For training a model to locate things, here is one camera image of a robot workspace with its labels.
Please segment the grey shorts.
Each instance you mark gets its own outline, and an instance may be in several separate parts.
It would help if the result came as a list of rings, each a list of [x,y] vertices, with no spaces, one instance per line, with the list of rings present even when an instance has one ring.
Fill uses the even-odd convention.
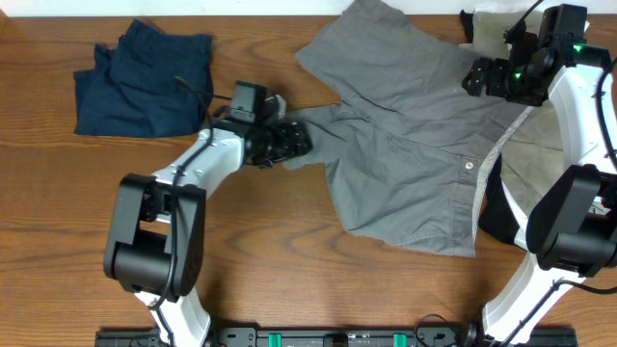
[[[526,108],[462,86],[476,54],[381,1],[356,1],[296,61],[334,105],[292,113],[321,164],[343,228],[387,244],[472,257],[486,181]]]

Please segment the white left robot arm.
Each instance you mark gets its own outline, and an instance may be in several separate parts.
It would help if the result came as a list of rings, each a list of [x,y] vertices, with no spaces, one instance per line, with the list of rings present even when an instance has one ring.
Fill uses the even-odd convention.
[[[172,164],[120,182],[103,269],[150,310],[158,343],[203,346],[211,318],[196,290],[203,260],[205,205],[242,166],[270,168],[312,148],[299,121],[219,121]]]

